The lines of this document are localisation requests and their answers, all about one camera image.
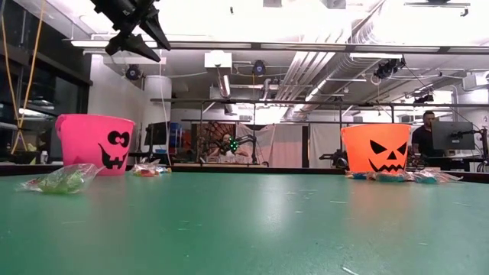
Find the person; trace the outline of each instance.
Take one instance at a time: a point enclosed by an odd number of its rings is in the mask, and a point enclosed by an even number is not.
[[[231,135],[230,134],[225,134],[224,137],[222,137],[222,143],[224,145],[229,145],[231,143]],[[221,148],[217,147],[214,148],[212,153],[209,155],[210,157],[233,157],[235,155],[240,155],[243,157],[248,157],[248,153],[244,151],[242,148],[238,147],[238,149],[233,153],[231,152],[230,149],[227,149],[226,152],[221,152]]]
[[[443,157],[445,151],[433,148],[432,123],[435,121],[435,113],[427,111],[423,114],[423,126],[413,132],[413,151],[424,157]]]

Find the green table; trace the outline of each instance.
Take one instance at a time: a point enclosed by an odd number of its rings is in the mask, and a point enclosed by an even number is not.
[[[343,176],[0,178],[0,274],[489,274],[489,185]]]

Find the ceiling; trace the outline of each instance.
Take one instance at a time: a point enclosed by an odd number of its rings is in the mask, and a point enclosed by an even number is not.
[[[40,0],[16,0],[35,15],[40,11]],[[48,16],[45,21],[61,31],[68,38],[96,39],[107,38],[113,33],[112,24],[103,15],[93,11],[90,0],[64,1],[47,0]],[[263,0],[163,0],[155,2],[160,9],[160,23],[169,40],[215,40],[215,41],[309,41],[320,43],[342,43],[351,41],[362,44],[403,44],[403,45],[483,45],[489,42],[485,30],[489,17],[485,11],[489,5],[484,0],[471,1],[469,14],[461,17],[460,8],[407,8],[401,0],[347,0],[345,10],[327,9],[320,0],[282,0],[282,8],[264,8]],[[351,30],[355,36],[350,37]],[[216,75],[204,68],[204,50],[157,51],[166,57],[162,74],[173,77],[173,94],[177,98],[204,98],[209,96],[209,87],[216,85]],[[489,56],[453,56],[453,55],[406,55],[407,66],[395,77],[382,81],[376,86],[371,82],[373,69],[380,59],[350,62],[347,53],[337,53],[330,60],[321,59],[324,54],[309,55],[299,52],[273,51],[231,51],[232,60],[238,72],[230,76],[231,84],[252,84],[251,66],[256,60],[267,65],[267,75],[317,85],[323,79],[331,77],[339,70],[335,78],[366,79],[366,82],[327,81],[322,89],[324,94],[343,93],[345,101],[376,100],[391,101],[402,98],[405,92],[412,92],[422,85],[443,81],[444,84],[460,82],[460,79],[444,77],[423,77],[423,84],[413,78],[431,76],[443,72],[444,75],[462,76],[463,70],[489,69]],[[117,53],[114,58],[135,57],[130,53]],[[308,69],[320,63],[317,72],[310,72],[310,78],[292,76],[287,71],[294,68],[302,57],[298,72],[304,75]],[[345,60],[349,64],[348,72],[342,72]],[[125,62],[116,62],[111,66],[121,73]],[[141,65],[146,75],[159,74],[160,65]],[[311,89],[298,89],[295,99],[304,99]],[[315,100],[332,100],[323,96]]]

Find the handle of bucket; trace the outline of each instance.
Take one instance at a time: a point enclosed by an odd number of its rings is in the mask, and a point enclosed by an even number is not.
[[[65,120],[66,120],[66,115],[59,115],[58,119],[56,120],[56,123],[54,124],[54,127],[56,128],[56,134],[59,139],[61,139],[61,125]]]

